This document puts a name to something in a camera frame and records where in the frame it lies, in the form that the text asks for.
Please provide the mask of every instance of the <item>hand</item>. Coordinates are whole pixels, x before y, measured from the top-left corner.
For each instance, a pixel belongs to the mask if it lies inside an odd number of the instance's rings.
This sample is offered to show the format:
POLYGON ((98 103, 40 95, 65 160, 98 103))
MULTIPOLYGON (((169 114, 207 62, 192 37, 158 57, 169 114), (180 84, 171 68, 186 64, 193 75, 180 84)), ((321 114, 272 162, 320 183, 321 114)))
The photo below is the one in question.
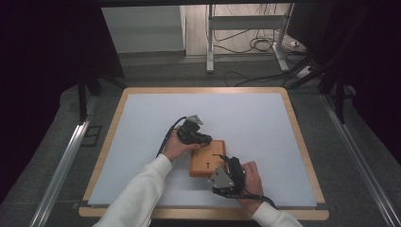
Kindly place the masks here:
POLYGON ((183 156, 188 150, 200 147, 201 145, 199 144, 183 144, 177 136, 177 129, 175 129, 172 131, 170 138, 167 140, 163 154, 172 163, 177 158, 183 156))
MULTIPOLYGON (((263 196, 262 180, 260 180, 259 173, 257 172, 256 162, 252 161, 242 165, 242 169, 245 171, 245 187, 241 194, 263 196)), ((239 204, 247 211, 254 214, 254 212, 259 208, 262 201, 255 200, 237 200, 239 204)))

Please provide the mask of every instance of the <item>wooden frame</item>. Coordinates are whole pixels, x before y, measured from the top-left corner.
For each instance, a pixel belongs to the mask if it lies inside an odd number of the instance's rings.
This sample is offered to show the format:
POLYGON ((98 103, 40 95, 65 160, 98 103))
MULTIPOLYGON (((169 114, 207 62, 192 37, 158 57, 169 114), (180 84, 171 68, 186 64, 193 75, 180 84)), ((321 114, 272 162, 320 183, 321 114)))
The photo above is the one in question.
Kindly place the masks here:
MULTIPOLYGON (((95 187, 97 179, 100 175, 113 137, 123 113, 125 103, 129 94, 246 94, 246 93, 278 93, 281 94, 286 106, 288 118, 291 123, 292 129, 301 152, 301 157, 304 161, 306 172, 312 184, 312 189, 315 195, 318 207, 309 210, 283 210, 292 214, 297 219, 308 220, 325 220, 329 217, 328 209, 325 205, 323 193, 319 186, 315 170, 310 161, 309 154, 306 149, 304 138, 298 126, 295 113, 292 109, 288 93, 284 88, 280 87, 266 87, 266 88, 225 88, 225 87, 171 87, 171 88, 128 88, 118 103, 115 111, 112 125, 109 128, 108 134, 104 141, 102 150, 96 162, 94 172, 88 187, 83 196, 83 201, 88 201, 91 197, 92 191, 95 187)), ((89 207, 82 205, 79 208, 79 214, 83 217, 101 217, 107 208, 105 207, 89 207)), ((214 208, 214 207, 155 207, 151 218, 179 218, 179 219, 215 219, 215 220, 247 220, 252 219, 252 216, 242 208, 214 208)))

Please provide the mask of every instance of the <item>orange wooden block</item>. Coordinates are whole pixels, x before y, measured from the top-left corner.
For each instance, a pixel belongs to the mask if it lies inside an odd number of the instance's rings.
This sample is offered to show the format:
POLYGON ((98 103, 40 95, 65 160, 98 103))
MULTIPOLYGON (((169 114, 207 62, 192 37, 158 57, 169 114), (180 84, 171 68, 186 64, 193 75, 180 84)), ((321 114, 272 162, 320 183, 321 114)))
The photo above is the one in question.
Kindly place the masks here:
POLYGON ((208 146, 194 149, 191 154, 189 176, 209 178, 217 166, 226 170, 226 164, 217 154, 226 154, 223 140, 213 140, 208 146))

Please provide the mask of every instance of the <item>cable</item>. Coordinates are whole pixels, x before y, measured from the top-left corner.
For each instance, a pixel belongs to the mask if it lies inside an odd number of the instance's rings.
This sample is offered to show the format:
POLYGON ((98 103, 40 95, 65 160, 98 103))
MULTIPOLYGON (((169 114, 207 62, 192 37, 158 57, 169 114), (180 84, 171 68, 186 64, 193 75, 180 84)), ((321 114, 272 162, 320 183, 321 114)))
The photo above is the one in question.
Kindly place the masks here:
POLYGON ((251 46, 251 48, 248 49, 248 50, 244 50, 244 51, 235 51, 235 50, 229 49, 229 48, 227 48, 227 47, 224 47, 224 46, 221 46, 221 45, 216 45, 216 44, 214 44, 213 46, 214 46, 214 47, 218 47, 218 48, 225 49, 225 50, 227 50, 227 51, 230 51, 230 52, 233 52, 233 53, 236 53, 236 54, 247 53, 247 52, 250 52, 250 51, 252 51, 252 50, 254 50, 254 49, 259 50, 259 51, 261 51, 261 52, 267 52, 267 51, 269 51, 269 50, 271 49, 271 43, 270 43, 268 40, 266 40, 266 39, 261 39, 261 38, 253 38, 253 39, 251 39, 251 41, 250 41, 250 46, 251 46), (261 44, 261 43, 270 44, 270 46, 269 46, 269 48, 267 48, 267 49, 258 48, 257 45, 258 45, 258 44, 261 44))
POLYGON ((224 38, 224 39, 219 40, 218 38, 216 38, 216 31, 213 30, 213 36, 215 37, 215 40, 216 40, 217 42, 221 42, 221 41, 225 41, 225 40, 234 38, 235 36, 240 35, 240 34, 243 34, 243 33, 247 32, 247 31, 250 31, 250 29, 243 30, 243 31, 241 31, 241 32, 238 32, 238 33, 232 35, 232 36, 229 36, 229 37, 226 37, 226 38, 224 38))
POLYGON ((259 78, 255 78, 255 79, 250 79, 245 77, 244 75, 234 72, 234 71, 228 71, 224 74, 223 79, 224 82, 226 84, 226 86, 230 86, 227 82, 227 75, 229 74, 236 74, 239 75, 241 77, 243 77, 245 80, 241 81, 237 84, 234 85, 234 87, 238 87, 239 85, 242 85, 244 83, 253 81, 253 82, 257 82, 257 83, 265 83, 268 81, 272 81, 272 80, 276 80, 276 79, 284 79, 282 84, 280 86, 284 87, 285 83, 287 82, 288 79, 292 78, 294 75, 297 75, 299 70, 301 69, 302 66, 305 66, 307 63, 309 63, 311 57, 310 56, 306 56, 304 59, 302 59, 301 61, 297 62, 289 72, 283 73, 283 74, 278 74, 278 75, 272 75, 272 76, 263 76, 263 77, 259 77, 259 78))
MULTIPOLYGON (((230 11, 229 5, 226 6, 227 9, 230 11)), ((215 8, 216 9, 216 8, 215 8)), ((230 14, 233 15, 233 13, 230 11, 230 14)))
POLYGON ((166 136, 165 136, 165 139, 164 139, 163 142, 162 142, 162 145, 161 145, 160 148, 159 148, 159 152, 157 152, 156 158, 159 156, 159 154, 163 153, 163 150, 165 149, 167 140, 168 140, 168 138, 170 138, 171 133, 173 132, 173 130, 175 129, 175 127, 177 126, 177 124, 178 124, 180 121, 184 120, 184 119, 186 119, 186 116, 183 116, 183 117, 181 117, 180 119, 178 119, 178 120, 176 121, 176 123, 174 123, 174 125, 172 125, 172 126, 170 127, 170 129, 168 130, 168 132, 167 132, 167 134, 166 134, 166 136))
POLYGON ((277 209, 274 202, 269 197, 266 197, 266 196, 260 196, 260 195, 255 195, 255 194, 251 194, 251 193, 250 193, 250 195, 227 194, 223 191, 220 191, 219 189, 217 189, 215 187, 212 189, 212 191, 213 191, 213 193, 215 193, 221 197, 227 198, 227 199, 265 201, 265 202, 268 202, 271 207, 273 207, 274 209, 277 209))
POLYGON ((260 197, 261 201, 266 201, 268 202, 272 207, 274 207, 274 209, 277 209, 277 207, 274 204, 274 201, 272 201, 269 197, 266 196, 260 196, 260 195, 255 195, 254 193, 249 192, 247 189, 244 188, 244 190, 249 193, 252 196, 256 196, 256 197, 260 197))

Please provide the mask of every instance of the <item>white shirt sleeve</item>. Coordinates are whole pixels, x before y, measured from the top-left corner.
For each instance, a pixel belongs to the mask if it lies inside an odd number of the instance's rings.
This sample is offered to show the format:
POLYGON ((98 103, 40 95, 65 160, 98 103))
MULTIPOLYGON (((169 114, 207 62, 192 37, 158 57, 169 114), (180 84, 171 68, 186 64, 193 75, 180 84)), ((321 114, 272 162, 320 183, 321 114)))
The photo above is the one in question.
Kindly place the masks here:
POLYGON ((262 227, 302 227, 295 217, 274 209, 266 202, 263 202, 254 212, 253 219, 262 227))
POLYGON ((160 154, 133 177, 95 227, 148 226, 151 212, 165 189, 170 161, 160 154))

